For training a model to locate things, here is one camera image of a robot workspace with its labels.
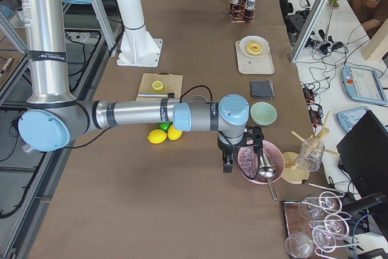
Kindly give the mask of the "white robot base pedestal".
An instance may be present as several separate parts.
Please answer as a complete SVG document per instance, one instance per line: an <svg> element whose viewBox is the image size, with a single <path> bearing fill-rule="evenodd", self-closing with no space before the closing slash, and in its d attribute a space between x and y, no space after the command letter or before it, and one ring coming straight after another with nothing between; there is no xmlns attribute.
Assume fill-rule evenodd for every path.
<svg viewBox="0 0 388 259"><path fill-rule="evenodd" d="M141 0L116 1L124 26L117 65L157 67L162 39L154 39L147 31Z"/></svg>

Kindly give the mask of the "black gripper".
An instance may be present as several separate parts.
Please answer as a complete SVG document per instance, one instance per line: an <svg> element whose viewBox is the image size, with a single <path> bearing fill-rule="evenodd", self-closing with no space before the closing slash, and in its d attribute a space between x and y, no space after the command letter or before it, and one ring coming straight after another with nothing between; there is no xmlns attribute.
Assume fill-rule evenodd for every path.
<svg viewBox="0 0 388 259"><path fill-rule="evenodd" d="M241 147L246 147L246 134L242 135L242 140L237 144L231 142L222 131L218 132L218 147L222 151L222 162L224 173L231 173L233 162L238 160L238 151Z"/></svg>

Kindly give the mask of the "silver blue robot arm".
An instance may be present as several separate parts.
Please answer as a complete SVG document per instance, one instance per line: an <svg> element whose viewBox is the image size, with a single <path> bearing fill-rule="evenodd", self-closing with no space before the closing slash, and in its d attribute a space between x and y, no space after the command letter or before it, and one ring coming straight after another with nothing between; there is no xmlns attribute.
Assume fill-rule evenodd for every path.
<svg viewBox="0 0 388 259"><path fill-rule="evenodd" d="M240 95L214 101L161 98L151 101L78 101L70 92L62 5L93 0L22 0L32 95L18 123L22 139L36 150L51 152L85 133L125 124L171 122L178 130L218 133L223 170L247 135L249 105Z"/></svg>

